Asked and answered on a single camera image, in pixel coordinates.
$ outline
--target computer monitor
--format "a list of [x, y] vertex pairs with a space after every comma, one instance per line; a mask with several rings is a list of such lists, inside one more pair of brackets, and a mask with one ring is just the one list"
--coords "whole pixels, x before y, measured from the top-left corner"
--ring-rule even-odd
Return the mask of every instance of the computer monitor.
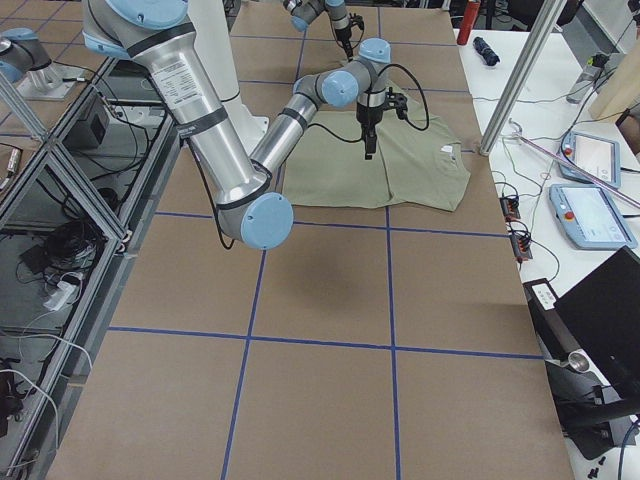
[[620, 397], [640, 398], [640, 258], [621, 248], [555, 308]]

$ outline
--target control panel screen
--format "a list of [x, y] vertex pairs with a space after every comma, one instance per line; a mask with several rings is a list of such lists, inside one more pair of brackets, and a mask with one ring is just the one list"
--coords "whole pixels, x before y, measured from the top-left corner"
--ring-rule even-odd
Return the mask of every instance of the control panel screen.
[[624, 242], [626, 236], [609, 204], [598, 188], [563, 188], [570, 209], [575, 214], [588, 242]]
[[614, 146], [597, 138], [575, 136], [574, 163], [599, 179], [610, 182], [614, 170]]

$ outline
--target white table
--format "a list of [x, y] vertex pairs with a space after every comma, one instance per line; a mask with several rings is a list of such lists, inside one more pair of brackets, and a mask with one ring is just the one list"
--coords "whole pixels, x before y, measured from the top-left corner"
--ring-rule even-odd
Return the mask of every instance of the white table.
[[[469, 90], [474, 97], [474, 107], [478, 116], [478, 123], [484, 131], [489, 119], [496, 107], [509, 75], [516, 63], [520, 51], [527, 39], [527, 33], [501, 32], [501, 31], [475, 31], [470, 36], [467, 45], [459, 47], [460, 56], [464, 65], [465, 74], [469, 83]], [[475, 52], [472, 39], [481, 36], [494, 49], [500, 57], [500, 63], [495, 67], [488, 67], [482, 58]], [[521, 100], [555, 99], [566, 95], [582, 67], [578, 65], [569, 46], [562, 35], [554, 33], [539, 57], [533, 71], [520, 94]], [[524, 136], [535, 137], [559, 137], [573, 122], [580, 110], [579, 105], [572, 105], [565, 99], [559, 99], [549, 103], [521, 103], [518, 102], [513, 109], [511, 117], [523, 127]], [[585, 108], [580, 120], [590, 120], [588, 108]], [[513, 129], [506, 126], [504, 134]], [[621, 147], [621, 164], [629, 168], [639, 169], [640, 165], [633, 155], [622, 135], [614, 123], [581, 123], [575, 130], [596, 134], [612, 140], [617, 140]], [[526, 145], [518, 145], [513, 140], [505, 140], [508, 151], [514, 159], [517, 170], [537, 181], [543, 183], [546, 173], [550, 171], [550, 177], [544, 184], [544, 191], [540, 197], [537, 209], [536, 199], [522, 197], [520, 199], [520, 213], [522, 221], [529, 228], [532, 227], [535, 211], [535, 223], [533, 224], [532, 238], [552, 250], [560, 261], [560, 271], [552, 285], [558, 295], [562, 296], [571, 287], [577, 284], [588, 273], [604, 262], [614, 252], [612, 251], [585, 251], [575, 248], [555, 219], [555, 213], [548, 198], [548, 187], [554, 183], [570, 183], [562, 178], [557, 166], [551, 166], [552, 160], [543, 157]], [[538, 140], [537, 143], [551, 151], [556, 151], [559, 141]], [[512, 184], [520, 194], [536, 194], [539, 189], [530, 181], [519, 177], [514, 173], [511, 162], [502, 142], [499, 140], [489, 156], [491, 167], [495, 171], [502, 172], [506, 181]], [[497, 182], [503, 181], [499, 173], [494, 174]], [[640, 175], [625, 173], [622, 176], [621, 191], [634, 198], [640, 198]], [[512, 193], [509, 187], [505, 193]], [[638, 211], [616, 200], [621, 213], [637, 214]], [[640, 219], [629, 219], [636, 238], [640, 239]], [[640, 254], [640, 248], [636, 248], [636, 254]], [[537, 278], [551, 278], [556, 271], [556, 262], [553, 257], [537, 245], [532, 246], [533, 260], [524, 262], [520, 272], [523, 282]], [[567, 440], [572, 466], [576, 479], [584, 479], [592, 468], [599, 467], [599, 480], [615, 479], [617, 475], [619, 449], [610, 451], [604, 465], [597, 465], [596, 461], [587, 461], [578, 452], [570, 440]], [[640, 447], [627, 447], [623, 479], [631, 480], [640, 478]]]

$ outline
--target red cylinder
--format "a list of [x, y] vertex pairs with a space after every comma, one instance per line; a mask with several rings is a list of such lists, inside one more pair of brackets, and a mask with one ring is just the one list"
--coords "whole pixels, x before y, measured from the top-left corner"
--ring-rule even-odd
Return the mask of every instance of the red cylinder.
[[469, 34], [473, 29], [478, 18], [478, 11], [480, 10], [480, 0], [469, 0], [467, 7], [464, 9], [464, 17], [462, 17], [462, 23], [460, 24], [460, 31], [458, 32], [458, 39], [456, 43], [458, 45], [466, 45], [469, 40]]

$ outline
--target folded cloth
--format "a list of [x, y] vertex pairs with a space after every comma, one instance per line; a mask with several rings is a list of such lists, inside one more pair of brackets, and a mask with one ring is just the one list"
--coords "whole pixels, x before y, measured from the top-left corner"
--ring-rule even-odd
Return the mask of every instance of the folded cloth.
[[[409, 100], [410, 118], [424, 125], [425, 112]], [[318, 112], [314, 119], [347, 139], [360, 137], [355, 112]], [[377, 126], [378, 149], [364, 159], [364, 144], [345, 143], [309, 128], [287, 160], [283, 194], [296, 205], [378, 208], [413, 202], [454, 211], [469, 172], [460, 141], [440, 117], [418, 131], [388, 111]]]

